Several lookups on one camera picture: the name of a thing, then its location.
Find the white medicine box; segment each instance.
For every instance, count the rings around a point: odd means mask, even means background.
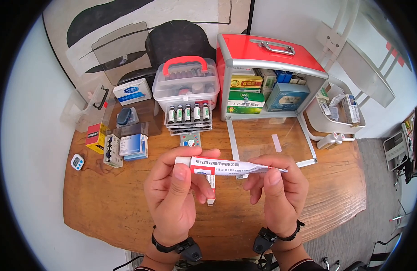
[[[145,78],[118,85],[114,87],[113,93],[121,105],[129,105],[152,98],[150,87]]]

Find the tube cap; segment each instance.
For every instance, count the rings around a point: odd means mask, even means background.
[[[182,156],[177,156],[177,158],[175,159],[175,163],[183,163],[187,166],[190,166],[190,160],[192,159],[192,157],[182,157]]]

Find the sleeve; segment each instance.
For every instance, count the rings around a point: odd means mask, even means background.
[[[318,263],[314,262],[313,259],[305,259],[294,264],[288,271],[320,271],[325,270]]]
[[[154,269],[148,268],[148,267],[143,267],[143,266],[138,266],[135,269],[133,269],[133,271],[155,271]]]

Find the hand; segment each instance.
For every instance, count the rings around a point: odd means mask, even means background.
[[[305,205],[308,180],[290,156],[265,154],[248,161],[288,170],[282,174],[277,169],[249,174],[243,189],[250,190],[250,203],[256,204],[264,187],[264,218],[267,227],[280,237],[289,237],[296,230],[296,220]]]
[[[159,157],[144,183],[145,197],[156,229],[154,237],[163,246],[173,246],[188,237],[195,223],[195,197],[200,203],[214,198],[214,192],[205,175],[191,174],[188,165],[174,165],[177,156],[201,155],[218,158],[219,149],[202,150],[200,147],[178,147]]]

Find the red handle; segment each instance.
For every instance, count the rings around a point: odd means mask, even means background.
[[[179,63],[186,63],[186,62],[199,62],[202,65],[201,71],[207,71],[207,62],[200,57],[200,56],[179,56],[175,58],[171,58],[163,65],[163,76],[168,76],[168,68],[171,64],[179,64]]]

